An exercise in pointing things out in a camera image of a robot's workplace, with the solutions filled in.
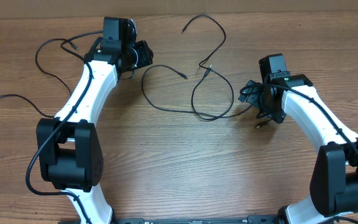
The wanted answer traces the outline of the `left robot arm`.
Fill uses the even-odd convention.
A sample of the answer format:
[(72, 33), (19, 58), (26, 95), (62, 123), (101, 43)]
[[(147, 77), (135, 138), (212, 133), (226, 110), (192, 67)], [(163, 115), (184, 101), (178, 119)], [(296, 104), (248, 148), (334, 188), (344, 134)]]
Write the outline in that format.
[(101, 189), (103, 153), (96, 132), (101, 110), (112, 89), (126, 72), (152, 64), (153, 52), (137, 38), (132, 19), (105, 17), (85, 56), (82, 76), (65, 106), (52, 118), (42, 118), (36, 128), (38, 150), (29, 164), (25, 181), (36, 161), (52, 195), (66, 195), (80, 216), (79, 223), (116, 223), (114, 210)]

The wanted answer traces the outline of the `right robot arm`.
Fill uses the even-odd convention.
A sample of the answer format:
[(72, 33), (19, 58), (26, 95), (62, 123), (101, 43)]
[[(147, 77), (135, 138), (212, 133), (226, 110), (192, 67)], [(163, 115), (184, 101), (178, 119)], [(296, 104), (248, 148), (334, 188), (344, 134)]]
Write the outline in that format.
[(259, 60), (261, 82), (248, 81), (239, 100), (259, 111), (257, 118), (280, 124), (290, 116), (312, 143), (317, 159), (307, 198), (276, 215), (248, 216), (248, 223), (354, 223), (358, 213), (358, 134), (323, 103), (304, 74), (292, 75), (282, 54)]

